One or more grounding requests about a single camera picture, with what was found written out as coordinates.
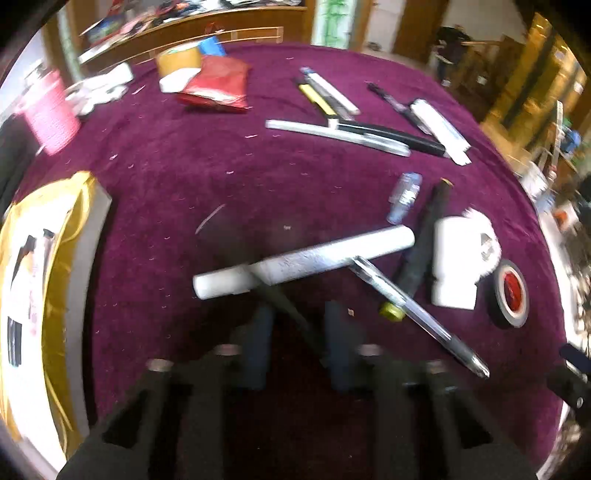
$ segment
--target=gold fabric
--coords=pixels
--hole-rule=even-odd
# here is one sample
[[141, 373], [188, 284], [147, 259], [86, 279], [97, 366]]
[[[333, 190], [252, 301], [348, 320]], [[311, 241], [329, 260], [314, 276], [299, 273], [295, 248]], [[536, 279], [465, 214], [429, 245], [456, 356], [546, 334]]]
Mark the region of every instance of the gold fabric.
[[[66, 458], [71, 457], [81, 438], [73, 413], [70, 388], [66, 375], [64, 312], [70, 280], [72, 259], [80, 232], [86, 223], [93, 202], [97, 180], [89, 172], [78, 172], [72, 178], [59, 180], [34, 191], [24, 200], [13, 205], [0, 231], [0, 285], [4, 285], [7, 266], [11, 256], [11, 236], [23, 215], [34, 214], [44, 202], [60, 196], [72, 196], [72, 209], [66, 216], [64, 226], [56, 235], [54, 248], [48, 260], [43, 297], [43, 326], [41, 330], [41, 354], [47, 395], [53, 422]], [[0, 346], [7, 344], [0, 338]], [[16, 441], [20, 440], [12, 417], [7, 392], [0, 375], [0, 415]]]

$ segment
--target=purple carpet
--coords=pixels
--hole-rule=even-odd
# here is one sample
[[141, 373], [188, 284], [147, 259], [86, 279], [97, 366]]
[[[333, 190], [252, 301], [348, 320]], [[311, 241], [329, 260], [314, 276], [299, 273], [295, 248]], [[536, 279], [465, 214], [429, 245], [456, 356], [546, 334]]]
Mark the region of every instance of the purple carpet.
[[[233, 46], [247, 61], [244, 115], [204, 112], [158, 89], [155, 65], [136, 69], [119, 102], [99, 105], [59, 155], [41, 154], [19, 197], [50, 181], [90, 170], [113, 197], [89, 291], [86, 326], [89, 410], [104, 416], [122, 399], [150, 358], [196, 359], [249, 320], [253, 294], [201, 301], [194, 274], [225, 267], [202, 235], [201, 221], [219, 205], [262, 255], [273, 255], [388, 226], [388, 196], [401, 173], [423, 175], [417, 213], [441, 177], [455, 185], [448, 215], [474, 207], [486, 214], [505, 258], [523, 272], [530, 316], [519, 330], [499, 330], [485, 307], [484, 288], [473, 312], [433, 307], [442, 324], [491, 369], [479, 380], [410, 320], [392, 324], [376, 310], [379, 296], [347, 269], [284, 285], [302, 313], [320, 321], [326, 300], [354, 310], [370, 340], [401, 359], [441, 358], [473, 388], [503, 430], [537, 467], [556, 435], [561, 401], [544, 384], [564, 342], [563, 311], [550, 254], [525, 193], [470, 114], [420, 72], [390, 61], [309, 46]], [[399, 101], [422, 97], [468, 139], [472, 164], [413, 152], [397, 157], [370, 148], [265, 129], [265, 120], [322, 123], [291, 79], [300, 66], [316, 69], [362, 111], [362, 122], [418, 134], [364, 82]], [[144, 86], [136, 95], [131, 92]], [[393, 272], [400, 254], [376, 259]], [[326, 373], [289, 321], [279, 318], [268, 388], [228, 405], [228, 477], [359, 479], [372, 472], [370, 405], [330, 389]]]

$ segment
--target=pink cup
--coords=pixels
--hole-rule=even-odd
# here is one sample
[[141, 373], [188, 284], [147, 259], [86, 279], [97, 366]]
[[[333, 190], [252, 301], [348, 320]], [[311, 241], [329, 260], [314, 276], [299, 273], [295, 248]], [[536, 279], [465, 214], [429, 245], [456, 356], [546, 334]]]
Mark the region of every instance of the pink cup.
[[66, 102], [60, 73], [52, 70], [23, 95], [17, 112], [24, 115], [48, 154], [62, 150], [78, 132], [80, 121]]

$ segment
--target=red packet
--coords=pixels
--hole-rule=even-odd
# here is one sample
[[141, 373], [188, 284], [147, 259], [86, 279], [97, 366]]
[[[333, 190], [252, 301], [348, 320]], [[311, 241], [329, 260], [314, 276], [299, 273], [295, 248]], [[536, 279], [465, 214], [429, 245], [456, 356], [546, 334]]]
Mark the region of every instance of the red packet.
[[246, 75], [250, 66], [242, 60], [217, 55], [204, 55], [201, 72], [189, 80], [177, 98], [231, 112], [246, 112]]

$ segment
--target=wooden door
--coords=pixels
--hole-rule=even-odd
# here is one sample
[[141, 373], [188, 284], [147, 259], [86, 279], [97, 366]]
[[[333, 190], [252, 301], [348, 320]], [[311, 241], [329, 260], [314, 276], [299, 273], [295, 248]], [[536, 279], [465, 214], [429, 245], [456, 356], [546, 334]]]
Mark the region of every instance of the wooden door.
[[392, 53], [427, 63], [449, 0], [407, 0]]
[[369, 24], [369, 16], [371, 15], [374, 5], [374, 0], [357, 0], [357, 6], [355, 7], [355, 17], [353, 18], [351, 34], [349, 37], [349, 50], [363, 50], [365, 33]]

